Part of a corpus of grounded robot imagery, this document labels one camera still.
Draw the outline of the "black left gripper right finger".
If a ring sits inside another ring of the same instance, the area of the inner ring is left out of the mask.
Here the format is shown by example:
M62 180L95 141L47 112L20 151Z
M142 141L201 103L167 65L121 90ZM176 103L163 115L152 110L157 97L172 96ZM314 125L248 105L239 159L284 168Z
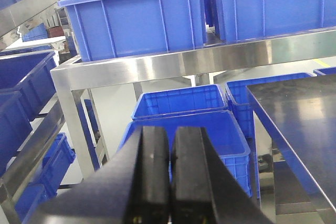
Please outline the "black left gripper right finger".
M178 128L171 158L173 223L271 223L221 161L205 128Z

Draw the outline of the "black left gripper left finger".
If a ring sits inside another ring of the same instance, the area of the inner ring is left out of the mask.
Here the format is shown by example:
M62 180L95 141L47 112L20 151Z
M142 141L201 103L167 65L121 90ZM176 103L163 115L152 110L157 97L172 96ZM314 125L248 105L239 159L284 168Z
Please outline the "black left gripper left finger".
M41 204L29 223L167 223L169 141L164 128L140 126L99 170Z

